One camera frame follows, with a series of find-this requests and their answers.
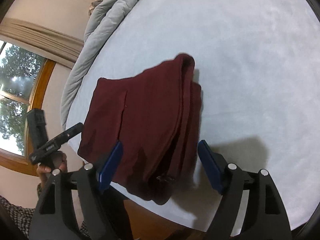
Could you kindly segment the grey quilted blanket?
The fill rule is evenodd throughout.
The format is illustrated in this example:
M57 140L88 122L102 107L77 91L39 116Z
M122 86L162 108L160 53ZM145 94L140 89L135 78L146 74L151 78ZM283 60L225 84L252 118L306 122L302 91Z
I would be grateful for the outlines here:
M117 29L126 15L139 0L102 0L89 17L85 33L84 46L66 81L60 107L62 129L66 122L70 107L95 58L106 41Z

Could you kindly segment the white bed sheet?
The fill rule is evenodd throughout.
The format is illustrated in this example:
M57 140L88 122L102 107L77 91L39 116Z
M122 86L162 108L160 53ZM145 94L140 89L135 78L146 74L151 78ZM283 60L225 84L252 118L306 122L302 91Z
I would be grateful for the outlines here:
M202 87L200 138L247 171L268 170L292 229L319 204L319 20L306 0L139 0L95 58L66 128L101 77L187 53Z

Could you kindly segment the wooden framed window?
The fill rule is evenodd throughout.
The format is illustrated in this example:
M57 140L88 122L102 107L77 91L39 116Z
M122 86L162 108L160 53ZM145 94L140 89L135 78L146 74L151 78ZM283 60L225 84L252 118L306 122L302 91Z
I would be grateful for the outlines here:
M1 41L1 166L34 176L26 114L41 108L56 63Z

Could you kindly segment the maroon pants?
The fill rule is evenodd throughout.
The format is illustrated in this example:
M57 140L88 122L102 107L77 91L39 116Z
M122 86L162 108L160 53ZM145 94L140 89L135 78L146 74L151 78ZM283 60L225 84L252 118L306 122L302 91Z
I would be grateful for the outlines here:
M179 54L134 77L100 78L78 155L93 163L121 142L113 182L143 200L165 204L195 166L202 100L194 68L192 56Z

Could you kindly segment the checkered shirt sleeve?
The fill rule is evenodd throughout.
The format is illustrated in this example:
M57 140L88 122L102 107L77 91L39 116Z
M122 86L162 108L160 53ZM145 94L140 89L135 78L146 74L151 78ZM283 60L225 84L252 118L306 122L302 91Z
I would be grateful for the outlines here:
M26 208L11 204L6 198L1 196L1 205L14 222L21 230L25 237L29 237L29 230L35 209Z

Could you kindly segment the beige curtain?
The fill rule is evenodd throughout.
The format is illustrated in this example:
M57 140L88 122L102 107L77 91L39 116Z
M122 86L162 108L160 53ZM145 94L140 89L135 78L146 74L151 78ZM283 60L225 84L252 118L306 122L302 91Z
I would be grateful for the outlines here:
M14 18L1 22L1 38L70 69L84 46L78 38Z

